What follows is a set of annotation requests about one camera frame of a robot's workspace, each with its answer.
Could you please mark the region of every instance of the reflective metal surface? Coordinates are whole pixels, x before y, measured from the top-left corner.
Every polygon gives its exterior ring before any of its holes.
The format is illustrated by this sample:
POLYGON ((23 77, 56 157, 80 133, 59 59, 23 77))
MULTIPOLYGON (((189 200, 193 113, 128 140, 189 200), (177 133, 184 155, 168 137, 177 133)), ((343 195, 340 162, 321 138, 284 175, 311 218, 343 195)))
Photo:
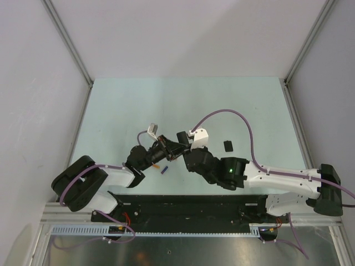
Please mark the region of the reflective metal surface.
MULTIPOLYGON (((43 265, 340 265, 328 227, 298 227, 296 230, 309 260, 286 244, 262 244, 257 238, 137 237, 127 244, 98 240, 68 251, 51 246, 43 265)), ((90 238, 57 237, 55 243, 69 247, 90 238)), ((278 239, 296 242, 289 227, 281 228, 278 239)))

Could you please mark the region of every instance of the white wall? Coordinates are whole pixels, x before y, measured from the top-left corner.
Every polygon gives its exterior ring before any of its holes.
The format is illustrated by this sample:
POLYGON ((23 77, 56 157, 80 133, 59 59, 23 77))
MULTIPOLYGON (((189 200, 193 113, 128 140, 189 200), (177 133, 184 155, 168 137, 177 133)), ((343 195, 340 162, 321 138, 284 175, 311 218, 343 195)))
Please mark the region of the white wall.
POLYGON ((39 0, 0 2, 0 265, 22 265, 88 91, 39 0))
MULTIPOLYGON (((355 1, 341 0, 291 81, 316 166, 332 164, 355 192, 355 1)), ((355 204, 348 196, 343 202, 355 204)), ((355 210, 343 222, 355 248, 355 210)))
POLYGON ((324 2, 53 0, 94 78, 283 78, 324 2))

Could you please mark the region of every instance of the blue object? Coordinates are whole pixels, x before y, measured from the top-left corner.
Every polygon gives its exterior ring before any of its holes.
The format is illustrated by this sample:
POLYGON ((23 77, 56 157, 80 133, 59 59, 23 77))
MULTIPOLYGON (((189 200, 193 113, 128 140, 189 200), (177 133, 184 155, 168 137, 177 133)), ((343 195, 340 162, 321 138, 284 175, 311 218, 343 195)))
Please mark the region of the blue object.
POLYGON ((164 169, 161 171, 161 174, 165 173, 165 171, 168 169, 167 166, 164 167, 164 169))

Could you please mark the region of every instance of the metal floor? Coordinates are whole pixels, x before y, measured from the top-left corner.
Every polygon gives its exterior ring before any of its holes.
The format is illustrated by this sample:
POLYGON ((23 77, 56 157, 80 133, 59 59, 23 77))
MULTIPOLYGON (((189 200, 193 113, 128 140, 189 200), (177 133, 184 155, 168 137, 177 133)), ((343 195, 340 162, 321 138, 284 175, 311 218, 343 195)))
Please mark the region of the metal floor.
MULTIPOLYGON (((69 251, 50 247, 43 266, 340 265, 328 227, 296 230, 309 260, 286 244, 262 244, 257 238, 137 237, 127 244, 98 240, 69 251)), ((57 237, 55 242, 69 247, 89 238, 57 237)), ((296 242, 290 227, 281 228, 278 239, 296 242)))

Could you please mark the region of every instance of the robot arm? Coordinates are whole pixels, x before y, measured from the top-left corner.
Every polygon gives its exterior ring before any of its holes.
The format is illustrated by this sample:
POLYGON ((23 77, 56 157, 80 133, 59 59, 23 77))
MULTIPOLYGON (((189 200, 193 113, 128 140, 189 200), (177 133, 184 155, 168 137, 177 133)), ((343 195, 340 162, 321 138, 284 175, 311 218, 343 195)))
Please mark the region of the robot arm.
MULTIPOLYGON (((227 190, 237 187, 269 187, 289 193, 268 195, 262 201, 266 213, 281 216, 287 212, 304 212, 309 206, 315 212, 328 216, 342 215, 341 192, 334 187, 327 187, 310 178, 294 178, 269 173, 270 167, 262 166, 266 172, 260 171, 252 161, 243 158, 227 157, 218 159, 208 151, 208 133, 199 128, 195 132, 177 133, 179 142, 173 142, 161 135, 156 137, 157 126, 152 124, 148 134, 155 140, 152 147, 146 150, 143 146, 132 148, 124 167, 101 165, 83 175, 64 196, 64 201, 71 211, 84 207, 98 209, 110 213, 117 205, 117 200, 108 192, 110 186, 133 188, 143 179, 142 171, 164 158, 172 161, 183 155, 189 172, 200 174, 209 184, 216 184, 227 190)), ((83 156, 61 173, 52 183, 52 189, 61 196, 68 184, 83 170, 93 167, 95 162, 89 156, 83 156)), ((272 172, 303 173, 327 179, 340 184, 340 180, 330 165, 322 165, 320 170, 287 170, 272 168, 272 172)))

